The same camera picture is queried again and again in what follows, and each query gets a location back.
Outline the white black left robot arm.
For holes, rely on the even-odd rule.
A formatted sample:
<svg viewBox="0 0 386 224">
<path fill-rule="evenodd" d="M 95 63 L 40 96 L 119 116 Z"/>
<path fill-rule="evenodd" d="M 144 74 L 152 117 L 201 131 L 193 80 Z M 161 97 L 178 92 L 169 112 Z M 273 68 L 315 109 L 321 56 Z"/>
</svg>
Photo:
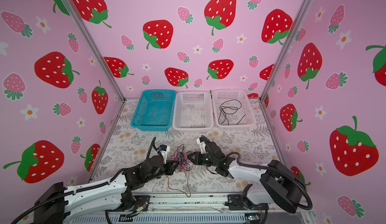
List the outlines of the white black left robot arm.
<svg viewBox="0 0 386 224">
<path fill-rule="evenodd" d="M 179 163 L 156 155 L 140 164 L 120 169 L 113 177 L 94 183 L 52 185 L 36 202 L 13 220 L 18 223 L 33 214 L 35 224 L 65 224 L 78 217 L 100 211 L 125 211 L 136 206 L 134 190 L 151 180 L 173 175 Z"/>
</svg>

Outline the white plastic basket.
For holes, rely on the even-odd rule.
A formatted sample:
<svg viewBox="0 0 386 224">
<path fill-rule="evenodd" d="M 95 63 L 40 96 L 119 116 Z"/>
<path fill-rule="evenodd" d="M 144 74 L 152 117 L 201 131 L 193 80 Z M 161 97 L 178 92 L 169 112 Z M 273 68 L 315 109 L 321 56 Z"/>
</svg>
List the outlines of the white plastic basket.
<svg viewBox="0 0 386 224">
<path fill-rule="evenodd" d="M 215 121 L 220 130 L 246 130 L 256 124 L 252 106 L 244 90 L 214 90 L 212 102 Z"/>
<path fill-rule="evenodd" d="M 183 91 L 176 94 L 172 127 L 178 131 L 205 133 L 214 126 L 211 94 Z"/>
</svg>

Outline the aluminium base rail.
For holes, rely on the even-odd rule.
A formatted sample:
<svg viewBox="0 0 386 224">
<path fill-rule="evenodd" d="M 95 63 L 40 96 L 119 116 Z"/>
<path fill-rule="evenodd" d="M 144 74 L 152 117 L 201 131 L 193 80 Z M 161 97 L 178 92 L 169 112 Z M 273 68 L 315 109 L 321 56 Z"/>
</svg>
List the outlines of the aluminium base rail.
<svg viewBox="0 0 386 224">
<path fill-rule="evenodd" d="M 231 210 L 225 204 L 234 193 L 146 193 L 147 209 L 130 218 L 129 212 L 97 212 L 76 218 L 74 224 L 316 224 L 312 211 L 298 209 L 295 214 L 275 204 L 255 210 Z"/>
</svg>

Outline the teal plastic basket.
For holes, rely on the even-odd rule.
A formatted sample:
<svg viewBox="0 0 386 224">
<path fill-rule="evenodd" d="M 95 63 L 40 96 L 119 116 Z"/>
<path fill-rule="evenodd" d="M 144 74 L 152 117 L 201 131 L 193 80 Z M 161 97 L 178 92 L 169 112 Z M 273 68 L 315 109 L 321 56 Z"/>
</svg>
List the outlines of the teal plastic basket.
<svg viewBox="0 0 386 224">
<path fill-rule="evenodd" d="M 172 124 L 176 92 L 146 90 L 142 93 L 131 120 L 131 127 L 141 131 L 166 132 Z"/>
</svg>

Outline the white right plastic basket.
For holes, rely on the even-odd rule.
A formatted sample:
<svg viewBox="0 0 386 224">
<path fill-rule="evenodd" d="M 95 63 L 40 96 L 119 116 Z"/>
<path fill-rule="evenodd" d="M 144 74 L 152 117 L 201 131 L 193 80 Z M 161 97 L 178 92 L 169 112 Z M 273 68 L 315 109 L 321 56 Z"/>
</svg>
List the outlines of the white right plastic basket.
<svg viewBox="0 0 386 224">
<path fill-rule="evenodd" d="M 256 124 L 252 106 L 244 90 L 214 90 L 212 102 L 215 121 L 220 130 L 246 130 Z"/>
</svg>

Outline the aluminium right corner post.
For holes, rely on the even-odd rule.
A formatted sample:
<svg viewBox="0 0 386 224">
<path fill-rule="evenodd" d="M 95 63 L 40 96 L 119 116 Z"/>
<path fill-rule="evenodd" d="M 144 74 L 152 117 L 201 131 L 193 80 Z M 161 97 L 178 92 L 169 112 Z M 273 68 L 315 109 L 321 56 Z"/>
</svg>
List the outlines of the aluminium right corner post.
<svg viewBox="0 0 386 224">
<path fill-rule="evenodd" d="M 268 82 L 266 84 L 266 87 L 264 88 L 262 96 L 260 97 L 260 102 L 265 101 L 265 99 L 268 95 L 268 92 L 273 84 L 273 81 L 274 81 L 277 73 L 279 72 L 287 54 L 289 53 L 290 47 L 292 46 L 292 44 L 294 42 L 295 35 L 296 35 L 297 31 L 300 29 L 310 7 L 313 4 L 313 1 L 314 0 L 303 0 L 302 1 L 302 4 L 300 5 L 299 10 L 297 12 L 297 15 L 293 20 L 292 27 L 291 27 L 289 33 L 287 34 L 287 36 L 285 37 L 285 41 L 284 41 L 283 46 L 279 52 L 277 60 L 273 66 L 271 74 L 268 78 Z"/>
</svg>

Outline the white middle plastic basket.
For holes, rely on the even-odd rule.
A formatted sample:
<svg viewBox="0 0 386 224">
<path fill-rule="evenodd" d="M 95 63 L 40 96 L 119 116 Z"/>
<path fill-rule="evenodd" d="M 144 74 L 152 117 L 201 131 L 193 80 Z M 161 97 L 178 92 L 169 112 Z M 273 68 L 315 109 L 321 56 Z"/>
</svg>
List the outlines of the white middle plastic basket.
<svg viewBox="0 0 386 224">
<path fill-rule="evenodd" d="M 176 94 L 172 127 L 178 131 L 205 133 L 214 126 L 211 94 L 183 91 Z"/>
</svg>

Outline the aluminium corner post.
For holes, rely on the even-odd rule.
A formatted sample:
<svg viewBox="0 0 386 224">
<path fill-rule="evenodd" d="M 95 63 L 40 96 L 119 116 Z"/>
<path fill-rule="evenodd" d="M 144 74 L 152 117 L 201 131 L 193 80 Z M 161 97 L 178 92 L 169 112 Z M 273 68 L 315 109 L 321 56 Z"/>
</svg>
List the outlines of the aluminium corner post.
<svg viewBox="0 0 386 224">
<path fill-rule="evenodd" d="M 285 41 L 284 41 L 283 46 L 279 52 L 277 60 L 273 66 L 271 74 L 268 78 L 268 82 L 266 84 L 266 87 L 264 88 L 262 96 L 260 97 L 260 102 L 265 101 L 265 99 L 268 95 L 268 92 L 273 84 L 273 81 L 274 81 L 277 73 L 279 72 L 287 54 L 289 53 L 290 47 L 292 46 L 292 44 L 294 42 L 295 35 L 296 35 L 297 31 L 300 29 L 310 7 L 313 4 L 313 1 L 314 0 L 303 0 L 302 1 L 302 4 L 300 5 L 299 10 L 297 12 L 297 15 L 293 20 L 292 27 L 291 27 L 289 33 L 287 34 L 287 36 L 285 37 Z"/>
<path fill-rule="evenodd" d="M 98 62 L 100 69 L 104 73 L 105 77 L 107 78 L 109 84 L 113 88 L 115 94 L 117 95 L 120 102 L 125 101 L 125 96 L 123 95 L 120 87 L 118 86 L 117 82 L 115 81 L 115 78 L 113 77 L 112 73 L 110 72 L 110 69 L 108 68 L 108 65 L 103 58 L 99 48 L 97 47 L 94 39 L 92 38 L 92 35 L 90 34 L 89 30 L 87 29 L 86 25 L 83 22 L 83 18 L 80 16 L 79 12 L 76 9 L 75 4 L 72 2 L 72 0 L 61 0 L 66 9 L 69 12 L 69 15 L 71 16 L 72 20 L 74 21 L 77 29 L 81 33 L 85 43 L 87 44 L 89 50 L 91 51 L 93 57 Z"/>
</svg>

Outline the aluminium left corner post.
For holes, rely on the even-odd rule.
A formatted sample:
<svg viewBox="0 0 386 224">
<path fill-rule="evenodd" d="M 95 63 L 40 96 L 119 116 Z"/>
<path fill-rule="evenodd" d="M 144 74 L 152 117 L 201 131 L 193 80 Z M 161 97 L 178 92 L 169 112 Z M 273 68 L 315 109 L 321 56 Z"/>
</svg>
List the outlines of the aluminium left corner post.
<svg viewBox="0 0 386 224">
<path fill-rule="evenodd" d="M 69 15 L 71 16 L 72 20 L 74 21 L 77 29 L 81 33 L 85 43 L 87 44 L 89 50 L 91 51 L 93 57 L 98 62 L 100 69 L 104 73 L 105 77 L 107 78 L 109 84 L 113 88 L 115 94 L 117 95 L 120 102 L 125 101 L 125 96 L 123 95 L 120 87 L 118 86 L 117 82 L 115 81 L 115 78 L 113 77 L 112 73 L 110 72 L 110 69 L 108 68 L 108 65 L 103 58 L 99 48 L 97 47 L 94 39 L 92 38 L 92 35 L 90 34 L 89 30 L 87 29 L 86 25 L 83 22 L 83 18 L 80 16 L 79 12 L 76 9 L 75 4 L 72 2 L 72 0 L 61 0 L 66 9 L 69 12 Z"/>
</svg>

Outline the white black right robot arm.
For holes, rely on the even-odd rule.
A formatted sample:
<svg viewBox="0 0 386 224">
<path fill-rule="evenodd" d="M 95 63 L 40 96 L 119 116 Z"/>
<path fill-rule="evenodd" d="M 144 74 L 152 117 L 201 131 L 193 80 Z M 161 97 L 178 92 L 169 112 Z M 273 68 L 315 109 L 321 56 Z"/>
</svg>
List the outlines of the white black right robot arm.
<svg viewBox="0 0 386 224">
<path fill-rule="evenodd" d="M 310 211 L 311 197 L 304 181 L 278 160 L 266 165 L 241 161 L 241 154 L 224 154 L 214 142 L 199 142 L 200 151 L 187 158 L 195 165 L 215 167 L 215 172 L 223 177 L 239 178 L 260 183 L 264 190 L 248 187 L 245 197 L 254 204 L 276 204 L 282 210 L 294 214 L 297 209 Z"/>
</svg>

